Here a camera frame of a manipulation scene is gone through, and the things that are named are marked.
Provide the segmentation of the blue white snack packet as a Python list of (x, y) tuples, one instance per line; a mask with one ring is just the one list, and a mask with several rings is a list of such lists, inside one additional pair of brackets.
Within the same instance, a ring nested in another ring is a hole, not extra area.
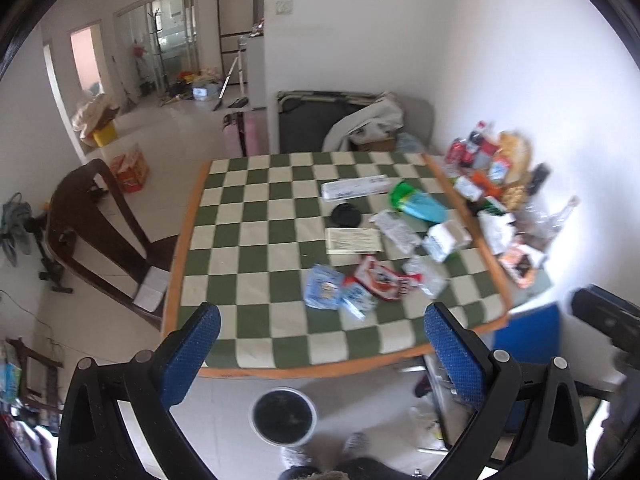
[(345, 275), (330, 266), (315, 264), (307, 273), (304, 304), (311, 309), (337, 310), (342, 303)]

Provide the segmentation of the long white toothpaste box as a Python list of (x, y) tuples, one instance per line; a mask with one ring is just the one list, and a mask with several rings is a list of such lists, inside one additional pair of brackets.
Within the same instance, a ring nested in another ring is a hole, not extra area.
[(336, 200), (351, 200), (352, 198), (385, 194), (389, 190), (389, 177), (370, 176), (323, 183), (321, 197), (325, 202), (335, 202)]

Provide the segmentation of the blue plastic stool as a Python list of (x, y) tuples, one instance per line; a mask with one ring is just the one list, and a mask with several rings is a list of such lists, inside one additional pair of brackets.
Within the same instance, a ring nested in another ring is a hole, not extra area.
[(521, 363), (547, 364), (560, 354), (561, 315), (557, 304), (510, 317), (494, 335), (494, 350), (504, 350)]

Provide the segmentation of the orange snack packet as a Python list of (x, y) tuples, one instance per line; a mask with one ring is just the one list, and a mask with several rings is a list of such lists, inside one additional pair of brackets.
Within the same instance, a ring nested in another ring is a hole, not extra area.
[(514, 240), (499, 256), (498, 263), (516, 286), (526, 289), (534, 284), (538, 269), (544, 260), (544, 252)]

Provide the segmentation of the person's dark fuzzy legs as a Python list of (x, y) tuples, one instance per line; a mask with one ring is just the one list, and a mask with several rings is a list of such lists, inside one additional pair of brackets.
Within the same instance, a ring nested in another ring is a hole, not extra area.
[(278, 479), (412, 480), (413, 476), (390, 468), (374, 458), (360, 457), (327, 471), (312, 465), (293, 466), (285, 469)]

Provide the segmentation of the right grey fluffy slipper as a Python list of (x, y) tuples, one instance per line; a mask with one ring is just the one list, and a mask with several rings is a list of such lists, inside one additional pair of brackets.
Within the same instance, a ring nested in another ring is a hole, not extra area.
[(366, 457), (369, 453), (370, 440), (364, 432), (351, 434), (342, 447), (343, 460), (356, 460)]

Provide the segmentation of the cola bottle red cap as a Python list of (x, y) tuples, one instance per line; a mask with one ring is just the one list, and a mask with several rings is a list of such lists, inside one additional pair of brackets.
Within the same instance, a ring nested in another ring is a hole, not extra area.
[(477, 152), (483, 145), (484, 132), (487, 128), (487, 122), (480, 120), (465, 141), (465, 151), (461, 159), (461, 163), (465, 167), (472, 167)]

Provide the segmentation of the red soda can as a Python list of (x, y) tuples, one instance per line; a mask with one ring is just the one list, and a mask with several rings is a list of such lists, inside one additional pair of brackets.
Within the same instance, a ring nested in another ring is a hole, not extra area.
[(455, 138), (445, 155), (445, 164), (449, 166), (458, 166), (465, 153), (465, 140), (463, 138)]

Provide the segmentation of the white printed paper leaflet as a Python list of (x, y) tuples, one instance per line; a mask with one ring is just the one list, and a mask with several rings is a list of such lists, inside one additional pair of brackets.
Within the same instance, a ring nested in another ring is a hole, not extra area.
[(370, 255), (382, 250), (380, 233), (376, 229), (326, 229), (326, 252), (329, 255)]

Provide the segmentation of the green white checkered tablecloth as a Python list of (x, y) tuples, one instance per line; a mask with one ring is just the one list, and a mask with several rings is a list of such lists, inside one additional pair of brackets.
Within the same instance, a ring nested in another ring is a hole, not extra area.
[(355, 255), (326, 251), (326, 182), (385, 174), (429, 192), (463, 219), (459, 196), (431, 157), (294, 153), (204, 162), (178, 237), (163, 329), (216, 304), (219, 338), (205, 377), (303, 378), (374, 370), (430, 351), (420, 290), (381, 302), (363, 320), (305, 306), (315, 264), (351, 274)]

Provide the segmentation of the red gift box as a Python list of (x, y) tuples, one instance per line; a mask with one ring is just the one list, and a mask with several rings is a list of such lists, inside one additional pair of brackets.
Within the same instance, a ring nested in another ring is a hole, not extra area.
[(115, 156), (110, 162), (110, 170), (123, 193), (141, 191), (150, 172), (138, 144), (134, 144), (126, 153)]

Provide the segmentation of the black round lid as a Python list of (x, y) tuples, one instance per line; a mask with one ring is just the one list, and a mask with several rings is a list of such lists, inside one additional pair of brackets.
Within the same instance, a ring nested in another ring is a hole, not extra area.
[(342, 203), (331, 211), (330, 221), (336, 228), (355, 229), (361, 224), (362, 213), (354, 205)]

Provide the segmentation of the white cloth on bed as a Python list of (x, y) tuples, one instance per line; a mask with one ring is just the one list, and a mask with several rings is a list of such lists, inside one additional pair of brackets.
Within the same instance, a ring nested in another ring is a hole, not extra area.
[(323, 140), (322, 151), (346, 152), (350, 150), (350, 144), (383, 141), (403, 126), (404, 111), (396, 98), (386, 93), (336, 122)]

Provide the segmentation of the black coat rack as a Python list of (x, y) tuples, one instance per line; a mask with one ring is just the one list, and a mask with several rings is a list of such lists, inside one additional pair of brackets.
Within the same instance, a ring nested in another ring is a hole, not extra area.
[(157, 65), (157, 75), (160, 76), (162, 91), (167, 94), (170, 83), (164, 59), (163, 47), (160, 45), (160, 32), (162, 29), (157, 25), (157, 18), (160, 16), (160, 6), (156, 8), (154, 6), (154, 1), (151, 1), (145, 5), (145, 10), (146, 16), (148, 17), (148, 29), (152, 44), (152, 55), (154, 62)]

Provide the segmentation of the black folding bed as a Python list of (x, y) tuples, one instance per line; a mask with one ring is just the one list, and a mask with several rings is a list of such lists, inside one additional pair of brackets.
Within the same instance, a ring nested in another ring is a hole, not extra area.
[(280, 91), (277, 94), (280, 152), (321, 152), (324, 139), (337, 122), (377, 98), (376, 94), (360, 92)]

